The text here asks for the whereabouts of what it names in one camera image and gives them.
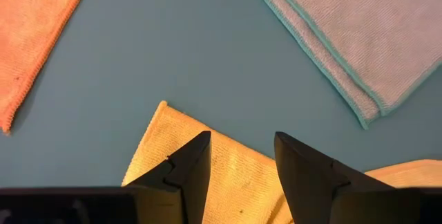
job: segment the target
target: orange microfiber cloth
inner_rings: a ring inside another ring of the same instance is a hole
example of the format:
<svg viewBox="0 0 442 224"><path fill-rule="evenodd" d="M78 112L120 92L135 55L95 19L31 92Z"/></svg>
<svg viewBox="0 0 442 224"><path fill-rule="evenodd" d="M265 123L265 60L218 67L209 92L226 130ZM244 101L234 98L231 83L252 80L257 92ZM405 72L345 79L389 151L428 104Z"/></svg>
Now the orange microfiber cloth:
<svg viewBox="0 0 442 224"><path fill-rule="evenodd" d="M212 132L212 160L203 223L293 223L272 159L172 109L167 102L158 106L123 185L154 168L204 130ZM442 162L418 160L367 174L393 186L442 185Z"/></svg>
<svg viewBox="0 0 442 224"><path fill-rule="evenodd" d="M0 126L9 132L79 0L0 0Z"/></svg>

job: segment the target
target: folded cloth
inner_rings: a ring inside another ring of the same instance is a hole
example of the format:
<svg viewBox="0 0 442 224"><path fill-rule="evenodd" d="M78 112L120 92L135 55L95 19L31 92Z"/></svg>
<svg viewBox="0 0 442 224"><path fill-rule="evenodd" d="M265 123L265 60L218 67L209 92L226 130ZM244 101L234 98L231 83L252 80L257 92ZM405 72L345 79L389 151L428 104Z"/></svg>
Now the folded cloth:
<svg viewBox="0 0 442 224"><path fill-rule="evenodd" d="M442 64L438 0L265 0L362 126Z"/></svg>
<svg viewBox="0 0 442 224"><path fill-rule="evenodd" d="M15 111L79 0L0 0L0 127Z"/></svg>
<svg viewBox="0 0 442 224"><path fill-rule="evenodd" d="M201 131L212 132L211 179L203 223L293 223L275 162L161 102L123 185L160 164ZM442 162L418 160L367 174L392 186L442 185Z"/></svg>

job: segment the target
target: teal stitched edge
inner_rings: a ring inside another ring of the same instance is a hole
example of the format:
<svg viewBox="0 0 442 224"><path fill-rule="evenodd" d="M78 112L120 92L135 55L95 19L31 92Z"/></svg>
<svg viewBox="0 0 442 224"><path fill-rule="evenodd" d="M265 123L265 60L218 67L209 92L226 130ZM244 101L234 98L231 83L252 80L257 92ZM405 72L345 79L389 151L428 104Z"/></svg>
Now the teal stitched edge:
<svg viewBox="0 0 442 224"><path fill-rule="evenodd" d="M347 61L339 54L339 52L334 48L333 44L328 40L325 34L319 29L314 20L309 16L309 14L299 5L295 0L286 0L287 3L307 22L311 30L319 38L319 40L324 44L325 48L333 55L336 61L344 68L347 74L352 77L354 82L360 86L378 105L382 116L385 116L387 111L385 109L385 103L382 99L375 93L368 85L366 85L359 75L354 71L354 69L347 63Z"/></svg>
<svg viewBox="0 0 442 224"><path fill-rule="evenodd" d="M395 111L402 103L420 86L422 83L433 74L434 71L436 71L440 66L442 65L442 60L438 60L434 63L433 66L430 67L422 76L420 76L419 79L417 79L411 87L404 92L399 100L393 104L393 106L387 111L388 113L391 113L392 111Z"/></svg>
<svg viewBox="0 0 442 224"><path fill-rule="evenodd" d="M365 130L368 130L368 124L371 123L376 118L378 118L379 114L376 114L371 119L365 119L362 114L362 111L354 103L353 99L348 96L348 94L345 92L345 90L340 87L339 83L335 80L335 78L332 75L330 75L329 71L326 68L324 68L322 63L316 58L316 56L313 54L313 52L310 50L310 48L306 45L306 43L304 42L304 39L299 35L299 33L296 31L296 29L287 21L287 19L284 17L284 15L282 15L282 13L279 11L279 9L277 9L277 7L275 7L275 5L271 2L271 0L264 0L264 2L271 8L271 10L273 10L275 15L282 22L282 24L284 24L285 28L291 33L291 35L299 43L300 47L310 57L312 62L315 63L315 65L319 68L319 70L333 84L333 86L340 93L340 95L347 101L348 105L350 105L350 108L352 108L353 112L355 112L356 117L358 118L362 128L364 128Z"/></svg>

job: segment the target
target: black tool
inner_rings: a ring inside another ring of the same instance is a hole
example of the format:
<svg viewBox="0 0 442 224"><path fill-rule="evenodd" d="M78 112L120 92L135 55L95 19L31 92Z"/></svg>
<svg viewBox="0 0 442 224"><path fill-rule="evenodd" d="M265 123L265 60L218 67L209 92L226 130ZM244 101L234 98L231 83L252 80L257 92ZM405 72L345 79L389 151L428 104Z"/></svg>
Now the black tool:
<svg viewBox="0 0 442 224"><path fill-rule="evenodd" d="M395 189L283 132L274 144L295 224L442 223L442 188Z"/></svg>
<svg viewBox="0 0 442 224"><path fill-rule="evenodd" d="M201 223L210 131L126 187L0 189L0 223Z"/></svg>

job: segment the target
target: blue tabletop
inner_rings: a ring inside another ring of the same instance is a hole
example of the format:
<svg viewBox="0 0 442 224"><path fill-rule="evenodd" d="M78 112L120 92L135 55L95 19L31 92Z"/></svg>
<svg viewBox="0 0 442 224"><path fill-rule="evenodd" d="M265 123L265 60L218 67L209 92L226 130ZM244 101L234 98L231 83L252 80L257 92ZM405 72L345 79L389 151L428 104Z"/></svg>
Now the blue tabletop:
<svg viewBox="0 0 442 224"><path fill-rule="evenodd" d="M120 185L161 100L271 157L285 131L362 171L441 158L441 85L364 131L263 0L82 0L0 136L0 187Z"/></svg>

